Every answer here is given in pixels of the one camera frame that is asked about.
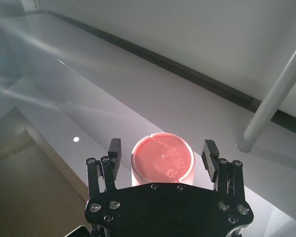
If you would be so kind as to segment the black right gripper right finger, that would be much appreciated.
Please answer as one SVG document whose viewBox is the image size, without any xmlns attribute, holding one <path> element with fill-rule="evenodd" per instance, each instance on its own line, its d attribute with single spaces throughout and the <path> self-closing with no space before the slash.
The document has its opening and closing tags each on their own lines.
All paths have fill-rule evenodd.
<svg viewBox="0 0 296 237">
<path fill-rule="evenodd" d="M 215 192 L 223 196 L 245 197 L 243 163 L 241 161 L 229 162 L 220 158 L 220 153 L 213 140 L 204 141 L 201 157 Z"/>
</svg>

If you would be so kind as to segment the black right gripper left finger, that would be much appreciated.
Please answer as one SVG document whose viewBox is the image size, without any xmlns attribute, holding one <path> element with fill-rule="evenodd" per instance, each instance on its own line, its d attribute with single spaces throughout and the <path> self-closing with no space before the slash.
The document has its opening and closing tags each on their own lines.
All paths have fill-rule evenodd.
<svg viewBox="0 0 296 237">
<path fill-rule="evenodd" d="M 121 139 L 111 139 L 108 154 L 100 160 L 88 158 L 86 160 L 89 198 L 100 193 L 99 177 L 105 183 L 105 192 L 116 190 L 115 181 L 121 161 Z"/>
</svg>

